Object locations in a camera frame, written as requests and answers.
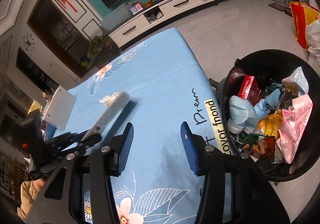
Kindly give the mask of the green snack bag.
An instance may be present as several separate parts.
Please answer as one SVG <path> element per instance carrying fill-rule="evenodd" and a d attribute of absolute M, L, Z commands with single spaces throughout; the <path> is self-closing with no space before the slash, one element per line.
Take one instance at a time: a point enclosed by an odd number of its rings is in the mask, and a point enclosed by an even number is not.
<path fill-rule="evenodd" d="M 259 134 L 254 134 L 254 133 L 248 134 L 244 131 L 242 131 L 239 134 L 231 133 L 231 137 L 233 141 L 235 141 L 236 144 L 243 145 L 243 146 L 246 144 L 249 144 L 250 146 L 256 145 L 259 136 L 260 136 Z"/>

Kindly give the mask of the dark green wrapper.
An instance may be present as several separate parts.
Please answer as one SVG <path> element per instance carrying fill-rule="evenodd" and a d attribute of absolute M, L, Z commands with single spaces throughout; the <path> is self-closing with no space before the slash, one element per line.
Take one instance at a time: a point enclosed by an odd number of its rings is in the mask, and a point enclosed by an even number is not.
<path fill-rule="evenodd" d="M 285 90 L 285 87 L 282 83 L 272 80 L 271 84 L 263 90 L 262 97 L 263 98 L 267 97 L 276 89 L 278 89 L 280 91 L 280 93 L 282 94 Z"/>

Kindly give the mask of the pink plastic bag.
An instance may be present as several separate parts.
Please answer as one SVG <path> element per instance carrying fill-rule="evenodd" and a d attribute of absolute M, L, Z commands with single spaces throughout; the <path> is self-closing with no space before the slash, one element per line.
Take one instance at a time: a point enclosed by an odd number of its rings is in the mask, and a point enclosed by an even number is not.
<path fill-rule="evenodd" d="M 287 164 L 291 164 L 312 112 L 313 102 L 308 94 L 292 100 L 292 106 L 282 109 L 283 119 L 278 127 L 276 141 Z"/>

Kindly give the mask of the white tissue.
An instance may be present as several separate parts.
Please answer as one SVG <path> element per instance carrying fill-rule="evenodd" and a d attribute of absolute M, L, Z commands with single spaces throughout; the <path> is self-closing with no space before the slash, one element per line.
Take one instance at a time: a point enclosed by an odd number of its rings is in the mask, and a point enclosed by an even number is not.
<path fill-rule="evenodd" d="M 114 103 L 114 101 L 118 98 L 118 96 L 119 96 L 119 92 L 114 92 L 112 95 L 106 95 L 105 97 L 100 99 L 99 102 L 109 107 Z"/>

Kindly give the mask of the red yellow snack bag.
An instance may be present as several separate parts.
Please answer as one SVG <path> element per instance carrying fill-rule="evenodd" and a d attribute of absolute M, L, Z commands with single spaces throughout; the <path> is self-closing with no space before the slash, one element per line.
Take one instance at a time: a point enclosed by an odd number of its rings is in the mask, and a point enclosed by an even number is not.
<path fill-rule="evenodd" d="M 252 144 L 246 143 L 242 150 L 254 160 L 274 162 L 276 139 L 274 136 L 259 137 Z"/>

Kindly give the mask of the light blue quilted cloth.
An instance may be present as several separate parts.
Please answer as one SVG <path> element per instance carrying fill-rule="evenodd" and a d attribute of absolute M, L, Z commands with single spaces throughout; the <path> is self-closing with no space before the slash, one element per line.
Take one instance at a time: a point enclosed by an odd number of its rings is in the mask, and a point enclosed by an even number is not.
<path fill-rule="evenodd" d="M 264 119 L 268 116 L 272 109 L 280 105 L 280 89 L 275 89 L 264 99 L 261 99 L 255 106 L 254 110 L 259 119 Z"/>

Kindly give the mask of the wall clock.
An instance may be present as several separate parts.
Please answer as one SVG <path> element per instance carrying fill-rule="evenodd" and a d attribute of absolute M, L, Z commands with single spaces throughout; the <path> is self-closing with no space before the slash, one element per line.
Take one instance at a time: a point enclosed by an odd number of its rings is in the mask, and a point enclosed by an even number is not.
<path fill-rule="evenodd" d="M 23 36 L 23 48 L 25 51 L 31 52 L 35 49 L 35 42 L 33 34 L 25 34 Z"/>

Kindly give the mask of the blue white toothpaste box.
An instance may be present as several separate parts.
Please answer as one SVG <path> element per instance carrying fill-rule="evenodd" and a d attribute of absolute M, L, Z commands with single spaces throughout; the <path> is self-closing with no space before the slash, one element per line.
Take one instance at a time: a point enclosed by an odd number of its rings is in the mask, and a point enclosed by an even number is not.
<path fill-rule="evenodd" d="M 93 134 L 102 134 L 109 123 L 116 119 L 130 101 L 130 96 L 124 91 L 119 93 L 114 103 L 98 117 L 94 125 L 86 132 L 83 139 Z"/>

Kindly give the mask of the white plastic bag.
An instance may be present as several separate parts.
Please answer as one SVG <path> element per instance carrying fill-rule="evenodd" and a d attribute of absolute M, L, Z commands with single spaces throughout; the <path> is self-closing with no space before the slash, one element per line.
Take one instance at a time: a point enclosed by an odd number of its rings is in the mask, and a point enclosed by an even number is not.
<path fill-rule="evenodd" d="M 305 28 L 305 39 L 308 45 L 308 52 L 316 57 L 320 57 L 320 19 L 319 16 L 315 21 Z"/>

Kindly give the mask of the black trash bin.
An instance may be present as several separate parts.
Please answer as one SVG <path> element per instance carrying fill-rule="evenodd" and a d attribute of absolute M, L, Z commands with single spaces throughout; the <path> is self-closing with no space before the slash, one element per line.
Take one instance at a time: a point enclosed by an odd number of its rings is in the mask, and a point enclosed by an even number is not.
<path fill-rule="evenodd" d="M 236 60 L 220 110 L 233 153 L 249 153 L 269 181 L 294 180 L 319 158 L 319 76 L 292 53 L 266 49 Z"/>

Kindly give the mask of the red cigarette box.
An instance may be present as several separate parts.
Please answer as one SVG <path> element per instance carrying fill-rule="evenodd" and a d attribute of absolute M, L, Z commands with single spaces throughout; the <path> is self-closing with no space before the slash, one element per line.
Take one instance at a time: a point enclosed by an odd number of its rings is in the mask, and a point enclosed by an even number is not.
<path fill-rule="evenodd" d="M 248 100 L 252 106 L 255 106 L 261 100 L 262 92 L 254 76 L 244 76 L 237 96 Z"/>

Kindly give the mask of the light blue bag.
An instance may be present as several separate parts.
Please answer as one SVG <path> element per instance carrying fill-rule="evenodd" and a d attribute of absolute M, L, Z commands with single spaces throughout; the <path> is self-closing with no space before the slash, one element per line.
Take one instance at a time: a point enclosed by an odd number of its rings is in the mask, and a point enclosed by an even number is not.
<path fill-rule="evenodd" d="M 231 96 L 229 99 L 229 120 L 227 122 L 228 130 L 231 133 L 254 133 L 259 121 L 254 107 L 248 100 L 235 95 Z"/>

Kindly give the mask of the red yellow shopping bag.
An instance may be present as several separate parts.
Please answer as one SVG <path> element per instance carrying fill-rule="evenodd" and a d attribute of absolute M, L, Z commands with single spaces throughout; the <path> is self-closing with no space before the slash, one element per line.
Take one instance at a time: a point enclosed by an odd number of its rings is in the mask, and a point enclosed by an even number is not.
<path fill-rule="evenodd" d="M 293 18 L 296 41 L 305 50 L 308 44 L 305 37 L 306 26 L 315 21 L 319 15 L 319 10 L 302 2 L 290 2 L 290 9 Z"/>

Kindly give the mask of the white TV cabinet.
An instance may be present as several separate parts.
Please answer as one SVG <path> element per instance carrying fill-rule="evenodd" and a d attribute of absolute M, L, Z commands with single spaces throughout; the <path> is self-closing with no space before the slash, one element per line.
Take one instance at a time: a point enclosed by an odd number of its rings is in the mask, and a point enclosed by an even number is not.
<path fill-rule="evenodd" d="M 121 48 L 164 21 L 214 1 L 216 0 L 163 0 L 123 23 L 109 37 Z"/>

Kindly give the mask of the white blue snack bag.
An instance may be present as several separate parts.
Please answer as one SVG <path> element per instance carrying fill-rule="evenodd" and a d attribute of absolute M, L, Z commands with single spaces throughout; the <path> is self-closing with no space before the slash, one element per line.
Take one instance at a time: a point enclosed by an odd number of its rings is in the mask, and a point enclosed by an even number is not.
<path fill-rule="evenodd" d="M 290 76 L 282 79 L 281 83 L 292 92 L 293 96 L 302 96 L 309 93 L 309 83 L 301 66 L 297 67 Z"/>

